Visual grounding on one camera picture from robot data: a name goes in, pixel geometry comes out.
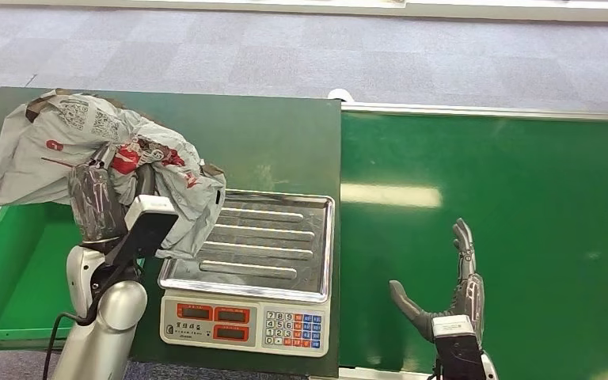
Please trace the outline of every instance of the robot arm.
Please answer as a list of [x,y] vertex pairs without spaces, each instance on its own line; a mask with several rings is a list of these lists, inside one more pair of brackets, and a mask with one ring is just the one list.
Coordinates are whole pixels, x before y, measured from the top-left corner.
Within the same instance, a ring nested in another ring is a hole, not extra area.
[[[178,216],[166,197],[152,196],[152,168],[137,170],[138,189],[124,215],[108,167],[114,150],[102,146],[85,164],[71,170],[69,192],[82,243],[66,259],[66,277],[76,315],[53,380],[123,378],[136,325],[147,304],[137,259],[154,256]],[[44,380],[48,376],[50,352]]]
[[453,225],[458,250],[458,284],[450,307],[438,313],[425,311],[406,294],[399,281],[391,280],[390,295],[397,307],[427,341],[434,343],[446,380],[497,379],[497,373],[481,341],[484,332],[484,280],[477,274],[472,231],[459,218]]

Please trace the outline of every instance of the green tray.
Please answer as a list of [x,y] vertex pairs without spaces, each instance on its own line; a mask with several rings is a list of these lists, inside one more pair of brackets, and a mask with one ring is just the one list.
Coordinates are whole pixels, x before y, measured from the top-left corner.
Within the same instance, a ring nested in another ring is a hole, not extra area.
[[[0,350],[47,347],[57,314],[73,311],[66,261],[80,239],[69,206],[0,210]],[[70,325],[62,321],[55,346],[63,345]]]

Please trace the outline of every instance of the weighing scale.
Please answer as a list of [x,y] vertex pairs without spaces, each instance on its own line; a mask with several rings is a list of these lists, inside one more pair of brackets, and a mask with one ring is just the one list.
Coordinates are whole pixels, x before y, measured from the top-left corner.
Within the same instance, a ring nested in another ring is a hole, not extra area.
[[194,260],[165,260],[168,344],[320,357],[329,349],[334,200],[227,190]]

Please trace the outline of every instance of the scale keypad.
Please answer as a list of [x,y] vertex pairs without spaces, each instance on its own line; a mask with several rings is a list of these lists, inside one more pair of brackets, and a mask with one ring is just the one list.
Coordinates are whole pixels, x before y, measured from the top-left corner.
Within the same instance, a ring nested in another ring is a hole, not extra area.
[[323,315],[315,311],[297,313],[264,311],[264,344],[292,349],[320,349]]

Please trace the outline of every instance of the white plastic bag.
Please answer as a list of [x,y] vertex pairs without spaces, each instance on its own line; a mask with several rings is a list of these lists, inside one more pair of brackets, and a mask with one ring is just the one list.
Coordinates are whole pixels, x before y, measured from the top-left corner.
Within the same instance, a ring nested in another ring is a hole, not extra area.
[[151,164],[158,192],[178,212],[158,257],[194,257],[220,214],[224,173],[205,165],[182,135],[99,97],[57,89],[6,117],[0,137],[0,206],[68,204],[70,168],[106,142],[116,145],[109,172],[121,203],[133,200],[136,168]]

